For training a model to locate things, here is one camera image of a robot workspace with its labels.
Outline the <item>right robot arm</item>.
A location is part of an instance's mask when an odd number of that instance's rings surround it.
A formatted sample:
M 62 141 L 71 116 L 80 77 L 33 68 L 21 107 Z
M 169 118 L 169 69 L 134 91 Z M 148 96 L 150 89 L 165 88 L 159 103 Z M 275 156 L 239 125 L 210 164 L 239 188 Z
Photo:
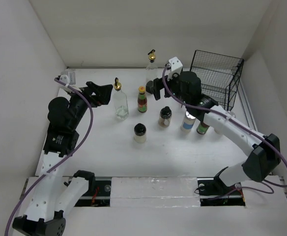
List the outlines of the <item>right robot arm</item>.
M 156 100 L 161 98 L 162 89 L 165 97 L 172 97 L 184 105 L 201 124 L 215 128 L 247 156 L 245 161 L 218 172 L 209 184 L 199 189 L 200 194 L 224 195 L 238 182 L 263 182 L 282 161 L 279 138 L 274 134 L 266 136 L 251 130 L 233 118 L 216 100 L 202 92 L 201 80 L 196 73 L 170 73 L 146 84 L 146 90 Z

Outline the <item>blue label silver cap jar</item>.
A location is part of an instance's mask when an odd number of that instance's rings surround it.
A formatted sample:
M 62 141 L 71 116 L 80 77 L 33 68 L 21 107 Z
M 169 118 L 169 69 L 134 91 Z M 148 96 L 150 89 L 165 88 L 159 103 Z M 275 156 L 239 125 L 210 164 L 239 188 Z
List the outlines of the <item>blue label silver cap jar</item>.
M 180 129 L 185 133 L 190 133 L 195 124 L 195 121 L 196 118 L 192 116 L 188 111 L 186 111 Z

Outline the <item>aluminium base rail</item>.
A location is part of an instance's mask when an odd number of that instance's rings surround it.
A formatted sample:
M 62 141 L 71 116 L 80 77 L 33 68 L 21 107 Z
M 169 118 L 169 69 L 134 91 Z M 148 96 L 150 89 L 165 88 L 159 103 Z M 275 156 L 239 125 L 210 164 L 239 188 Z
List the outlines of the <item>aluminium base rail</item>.
M 194 193 L 194 177 L 114 177 L 100 178 L 99 193 L 83 195 L 76 207 L 196 208 L 201 199 Z

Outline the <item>brown spice jar black cap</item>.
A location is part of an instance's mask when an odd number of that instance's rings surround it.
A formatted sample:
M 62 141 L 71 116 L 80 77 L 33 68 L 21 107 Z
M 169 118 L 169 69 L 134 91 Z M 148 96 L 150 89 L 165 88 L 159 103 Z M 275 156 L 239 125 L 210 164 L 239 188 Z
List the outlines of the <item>brown spice jar black cap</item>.
M 170 125 L 171 118 L 172 111 L 169 106 L 166 106 L 160 111 L 158 123 L 161 127 L 168 127 Z

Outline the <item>yellow cap sauce bottle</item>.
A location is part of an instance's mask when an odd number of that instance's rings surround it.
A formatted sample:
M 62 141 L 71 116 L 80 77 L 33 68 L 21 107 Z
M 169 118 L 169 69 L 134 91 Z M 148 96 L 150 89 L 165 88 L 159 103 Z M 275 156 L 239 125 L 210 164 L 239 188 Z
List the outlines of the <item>yellow cap sauce bottle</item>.
M 205 124 L 204 122 L 200 122 L 198 127 L 197 127 L 197 133 L 201 134 L 201 135 L 204 135 L 206 134 L 206 132 L 208 131 L 209 129 L 209 125 Z
M 138 103 L 138 111 L 141 113 L 145 113 L 147 111 L 147 97 L 145 87 L 143 86 L 139 87 L 137 103 Z

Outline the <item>right blue label jar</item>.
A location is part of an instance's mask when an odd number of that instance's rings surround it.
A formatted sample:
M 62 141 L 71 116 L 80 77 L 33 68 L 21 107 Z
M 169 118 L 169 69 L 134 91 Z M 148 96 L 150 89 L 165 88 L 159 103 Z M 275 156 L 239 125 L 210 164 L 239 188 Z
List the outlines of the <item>right blue label jar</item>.
M 214 128 L 214 131 L 217 134 L 222 135 L 223 134 L 223 126 L 219 126 L 218 128 Z

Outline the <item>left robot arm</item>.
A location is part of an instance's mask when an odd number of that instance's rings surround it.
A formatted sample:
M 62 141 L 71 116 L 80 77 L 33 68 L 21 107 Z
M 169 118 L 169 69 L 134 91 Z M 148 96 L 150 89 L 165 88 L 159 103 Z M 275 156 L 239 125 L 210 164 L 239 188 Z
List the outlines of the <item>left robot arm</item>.
M 79 141 L 76 131 L 86 111 L 107 105 L 113 85 L 99 86 L 87 82 L 84 88 L 73 88 L 63 82 L 70 99 L 56 97 L 48 105 L 50 122 L 43 147 L 43 164 L 39 178 L 25 192 L 33 192 L 30 204 L 22 216 L 12 216 L 12 228 L 25 236 L 61 236 L 66 226 L 66 216 L 80 197 L 95 191 L 95 174 L 78 170 L 65 190 L 62 178 L 66 161 L 85 142 Z

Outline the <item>glass oil bottle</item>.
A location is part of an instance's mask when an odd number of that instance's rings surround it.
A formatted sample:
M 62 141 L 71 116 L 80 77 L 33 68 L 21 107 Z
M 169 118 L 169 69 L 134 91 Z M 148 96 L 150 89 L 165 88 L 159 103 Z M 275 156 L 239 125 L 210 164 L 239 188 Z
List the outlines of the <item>glass oil bottle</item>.
M 145 69 L 146 70 L 146 83 L 148 83 L 149 81 L 153 81 L 154 79 L 158 77 L 158 66 L 155 63 L 156 55 L 155 55 L 154 49 L 152 49 L 148 53 L 148 60 L 149 60 L 149 63 Z
M 122 84 L 116 77 L 114 81 L 115 92 L 113 94 L 113 101 L 115 106 L 115 113 L 119 119 L 126 119 L 129 116 L 127 96 L 122 91 Z

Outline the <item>white spice jar black cap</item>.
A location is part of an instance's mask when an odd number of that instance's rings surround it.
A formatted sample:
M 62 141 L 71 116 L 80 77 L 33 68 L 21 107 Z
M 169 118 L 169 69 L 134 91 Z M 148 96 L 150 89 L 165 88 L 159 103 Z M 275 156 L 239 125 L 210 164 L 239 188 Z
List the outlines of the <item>white spice jar black cap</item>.
M 134 127 L 134 141 L 143 144 L 146 142 L 146 126 L 138 123 Z

